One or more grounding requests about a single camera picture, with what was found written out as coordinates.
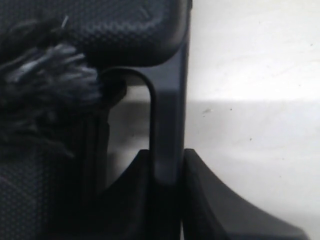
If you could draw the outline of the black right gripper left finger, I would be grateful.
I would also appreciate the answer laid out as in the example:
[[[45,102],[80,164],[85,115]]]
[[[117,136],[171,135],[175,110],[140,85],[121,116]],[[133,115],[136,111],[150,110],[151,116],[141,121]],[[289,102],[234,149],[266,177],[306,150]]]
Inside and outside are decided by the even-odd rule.
[[[181,183],[181,174],[173,185],[157,182],[149,150],[140,150],[121,176],[99,196],[94,238],[179,240]]]

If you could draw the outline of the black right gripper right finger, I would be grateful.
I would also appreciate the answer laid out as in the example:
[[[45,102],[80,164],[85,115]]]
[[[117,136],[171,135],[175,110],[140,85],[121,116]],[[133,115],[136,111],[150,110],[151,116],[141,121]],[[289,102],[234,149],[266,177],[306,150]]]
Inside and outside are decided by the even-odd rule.
[[[308,235],[249,203],[225,185],[194,149],[184,151],[186,240],[307,240]]]

